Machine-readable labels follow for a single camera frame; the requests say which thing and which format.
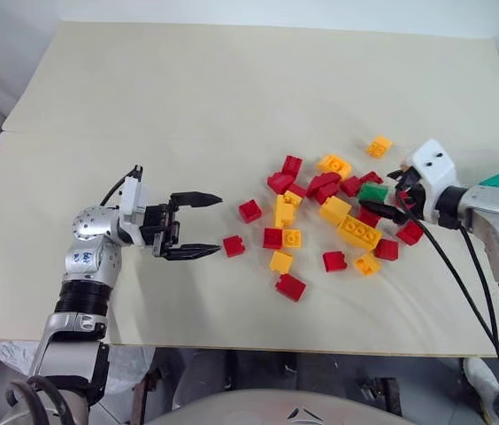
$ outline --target cable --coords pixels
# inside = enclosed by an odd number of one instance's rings
[[[15,406],[18,403],[14,394],[14,389],[17,390],[26,401],[27,410],[31,414],[33,423],[37,425],[49,425],[49,418],[47,412],[45,412],[42,401],[39,399],[39,396],[34,389],[27,383],[23,381],[10,382],[10,387],[5,393],[5,399],[8,404],[10,406]]]
[[[489,321],[491,323],[491,333],[493,338],[499,344],[499,335],[497,333],[497,320],[495,319],[495,310],[494,303],[491,299],[491,292],[489,291],[489,285],[487,285],[486,276],[483,273],[483,269],[481,268],[480,260],[476,255],[476,251],[473,248],[472,239],[468,235],[468,231],[464,227],[460,227],[460,233],[464,237],[464,241],[466,246],[468,247],[468,251],[470,252],[470,257],[472,257],[473,264],[476,267],[476,271],[478,272],[478,276],[480,277],[481,287],[483,288],[483,293],[486,298],[487,303],[487,311],[489,312]]]
[[[26,381],[29,385],[34,385],[36,389],[42,390],[49,400],[55,405],[62,425],[75,425],[71,407],[66,402],[63,395],[53,383],[44,376],[31,376]]]
[[[495,354],[497,355],[497,360],[499,361],[499,343],[496,342],[491,331],[487,327],[486,321],[484,321],[483,317],[481,316],[480,310],[478,310],[478,307],[473,302],[472,296],[468,292],[468,289],[465,287],[464,282],[462,281],[462,278],[458,274],[458,271],[452,265],[452,262],[450,261],[450,259],[448,258],[448,256],[446,255],[446,253],[444,252],[444,250],[442,249],[440,244],[436,241],[436,239],[434,239],[433,234],[430,233],[430,231],[426,228],[426,226],[412,213],[411,210],[409,210],[409,208],[407,208],[407,205],[404,203],[404,201],[401,199],[401,197],[398,195],[397,192],[395,193],[395,200],[403,208],[403,211],[409,216],[409,218],[411,220],[413,220],[420,227],[420,229],[426,235],[426,237],[431,242],[433,247],[436,249],[438,254],[441,256],[442,261],[444,261],[444,264],[446,264],[446,267],[449,269],[449,271],[454,276],[454,279],[456,280],[458,286],[460,287],[460,290],[464,294],[466,301],[468,302],[468,304],[472,308],[472,311],[475,314],[478,321],[480,322],[481,327],[486,332],[487,338],[489,338],[489,341],[491,341],[491,344],[494,346]]]
[[[134,166],[126,175],[124,175],[121,179],[119,179],[116,184],[114,184],[110,190],[108,190],[108,193],[106,196],[100,201],[100,206],[105,206],[106,203],[110,200],[111,196],[114,194],[116,190],[119,189],[119,187],[124,184],[124,180],[126,177],[131,177],[133,175],[139,175],[139,178],[141,179],[142,177],[142,171],[143,168],[141,166]]]

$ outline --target white tabletop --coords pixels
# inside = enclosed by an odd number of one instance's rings
[[[322,252],[360,253],[309,202],[295,228],[292,303],[273,289],[265,186],[287,154],[306,184],[325,154],[355,174],[395,170],[434,137],[474,184],[499,172],[499,57],[491,42],[272,27],[65,23],[0,138],[0,337],[39,339],[60,288],[71,223],[133,164],[153,203],[201,190],[221,205],[181,211],[182,242],[241,235],[247,252],[188,263],[124,250],[111,299],[113,343],[417,355],[492,348],[427,241],[364,278],[326,274]],[[376,134],[395,142],[365,155]],[[246,225],[237,205],[265,208]],[[383,225],[383,229],[394,230]],[[433,228],[485,312],[457,233]],[[482,245],[478,243],[482,254]],[[490,279],[499,316],[496,285]]]

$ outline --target yellow box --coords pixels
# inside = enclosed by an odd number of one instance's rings
[[[291,268],[291,263],[293,262],[293,256],[287,254],[283,251],[276,251],[271,257],[271,262],[269,263],[269,268],[273,272],[279,272],[281,274],[287,274],[288,270]]]
[[[371,251],[375,249],[383,233],[348,215],[338,227],[338,235],[347,243]]]
[[[386,137],[378,135],[367,148],[367,153],[374,158],[381,158],[391,147],[392,143]]]
[[[296,193],[291,192],[290,190],[285,192],[283,195],[285,198],[285,202],[288,204],[293,204],[295,207],[299,206],[303,199],[299,197]]]
[[[352,205],[338,197],[330,197],[320,206],[319,214],[323,219],[330,221],[335,226],[340,225],[352,209]]]
[[[324,171],[325,173],[334,171],[338,173],[342,179],[347,178],[352,172],[352,166],[336,155],[326,155],[323,157],[317,164],[317,169]]]
[[[364,276],[369,276],[381,270],[381,263],[370,252],[354,261],[354,266]]]
[[[293,221],[295,221],[295,206],[285,202],[282,195],[277,195],[273,225],[282,228],[293,224]]]
[[[301,248],[301,231],[295,228],[283,229],[283,248]]]

